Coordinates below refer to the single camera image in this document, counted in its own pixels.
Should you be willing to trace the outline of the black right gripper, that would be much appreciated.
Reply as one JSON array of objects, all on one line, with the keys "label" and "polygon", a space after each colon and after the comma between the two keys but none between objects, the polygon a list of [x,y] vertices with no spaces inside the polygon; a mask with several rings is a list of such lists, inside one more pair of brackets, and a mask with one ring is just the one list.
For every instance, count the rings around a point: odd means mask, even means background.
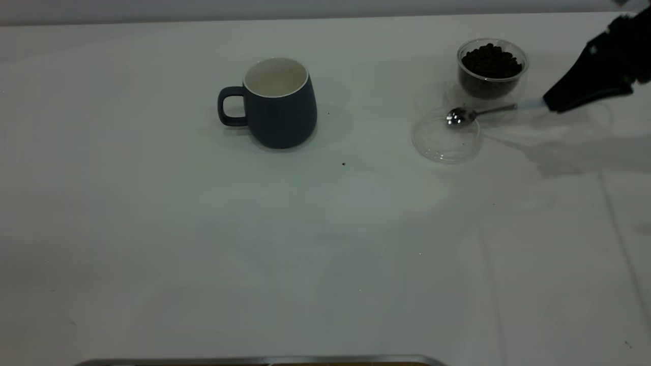
[{"label": "black right gripper", "polygon": [[614,19],[604,32],[592,39],[572,67],[543,100],[549,111],[566,113],[593,102],[627,97],[633,93],[633,79],[650,80],[650,8]]}]

